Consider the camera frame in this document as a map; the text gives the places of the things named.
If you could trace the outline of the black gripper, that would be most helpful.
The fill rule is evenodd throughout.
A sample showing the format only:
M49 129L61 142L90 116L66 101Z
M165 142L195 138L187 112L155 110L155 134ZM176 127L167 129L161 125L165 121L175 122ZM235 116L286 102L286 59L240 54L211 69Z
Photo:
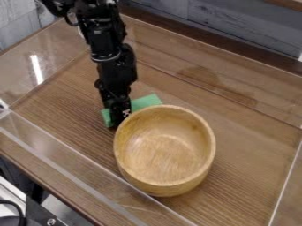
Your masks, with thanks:
M98 91L105 109L109 109L112 126L118 126L131 114L131 100L116 100L121 96L128 96L131 85L136 81L136 55L132 47L124 43L118 49L118 54L98 55L90 54L90 59L96 63L98 79L94 87Z

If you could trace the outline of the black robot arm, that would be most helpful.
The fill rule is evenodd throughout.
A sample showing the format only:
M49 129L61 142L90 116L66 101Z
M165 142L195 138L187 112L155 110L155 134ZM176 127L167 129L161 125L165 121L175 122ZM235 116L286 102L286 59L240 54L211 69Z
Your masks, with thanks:
M76 26L96 64L105 120L118 126L132 113L131 85L136 82L136 55L125 43L125 24L116 0L40 0L48 11Z

